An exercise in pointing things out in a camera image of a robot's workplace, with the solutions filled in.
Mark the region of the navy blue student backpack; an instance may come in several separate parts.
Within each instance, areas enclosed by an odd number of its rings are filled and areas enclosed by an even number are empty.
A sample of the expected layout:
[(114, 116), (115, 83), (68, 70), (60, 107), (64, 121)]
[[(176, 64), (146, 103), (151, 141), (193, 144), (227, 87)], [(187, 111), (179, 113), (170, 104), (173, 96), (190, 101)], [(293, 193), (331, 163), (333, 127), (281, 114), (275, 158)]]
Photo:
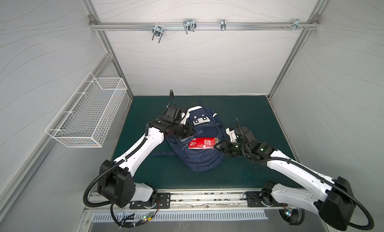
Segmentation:
[(188, 109), (188, 118), (184, 119), (185, 122), (192, 124), (195, 134), (183, 139), (175, 135), (169, 136), (166, 141), (172, 151), (153, 152), (153, 157), (177, 156), (194, 172), (213, 169), (223, 161), (224, 153), (215, 149), (213, 145), (205, 145), (197, 149), (191, 144), (199, 139), (203, 142), (210, 139), (216, 139), (220, 142), (228, 138), (220, 116), (211, 108), (204, 106), (201, 99), (198, 99), (198, 103), (198, 106)]

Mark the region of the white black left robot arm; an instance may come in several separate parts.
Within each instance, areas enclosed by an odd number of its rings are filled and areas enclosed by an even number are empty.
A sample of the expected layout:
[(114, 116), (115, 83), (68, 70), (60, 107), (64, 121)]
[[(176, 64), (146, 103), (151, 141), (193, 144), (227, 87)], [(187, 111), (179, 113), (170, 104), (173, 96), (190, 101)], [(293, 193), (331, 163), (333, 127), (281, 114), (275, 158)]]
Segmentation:
[(156, 189), (135, 183), (133, 177), (142, 162), (165, 138), (176, 136), (185, 139), (194, 135), (193, 124), (187, 122), (189, 116), (187, 110), (167, 106), (163, 114), (146, 125), (145, 133), (131, 148), (114, 161), (102, 163), (96, 181), (97, 192), (107, 199), (107, 205), (114, 204), (120, 208), (132, 202), (154, 205)]

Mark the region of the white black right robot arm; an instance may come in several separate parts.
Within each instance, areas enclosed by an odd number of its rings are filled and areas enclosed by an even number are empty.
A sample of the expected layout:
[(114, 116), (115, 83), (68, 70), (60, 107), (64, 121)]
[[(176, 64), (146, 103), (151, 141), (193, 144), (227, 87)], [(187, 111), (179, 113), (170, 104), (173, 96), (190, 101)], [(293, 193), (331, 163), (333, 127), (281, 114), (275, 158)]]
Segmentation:
[(318, 214), (329, 226), (346, 231), (356, 204), (351, 200), (353, 191), (348, 180), (317, 173), (285, 155), (266, 142), (258, 141), (246, 127), (227, 128), (229, 139), (214, 147), (229, 156), (243, 156), (248, 161), (261, 163), (302, 186), (295, 189), (277, 182), (269, 182), (261, 192), (265, 206), (273, 201), (288, 204)]

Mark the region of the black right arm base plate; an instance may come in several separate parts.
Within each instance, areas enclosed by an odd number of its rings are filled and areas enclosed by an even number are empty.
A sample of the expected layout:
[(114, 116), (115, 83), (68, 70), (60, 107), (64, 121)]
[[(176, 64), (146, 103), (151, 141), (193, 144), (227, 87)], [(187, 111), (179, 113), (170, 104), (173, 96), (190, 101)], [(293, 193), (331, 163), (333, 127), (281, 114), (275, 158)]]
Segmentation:
[(245, 192), (248, 207), (272, 207), (274, 200), (270, 193), (263, 191)]

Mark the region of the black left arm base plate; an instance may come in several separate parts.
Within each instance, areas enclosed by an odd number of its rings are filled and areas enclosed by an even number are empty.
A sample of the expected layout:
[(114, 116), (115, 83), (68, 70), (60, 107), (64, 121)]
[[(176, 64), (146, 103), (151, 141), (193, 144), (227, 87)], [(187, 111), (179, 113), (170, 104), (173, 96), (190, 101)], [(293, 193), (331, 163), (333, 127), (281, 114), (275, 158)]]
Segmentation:
[(134, 201), (130, 203), (131, 210), (169, 209), (171, 204), (170, 193), (154, 193), (148, 202)]

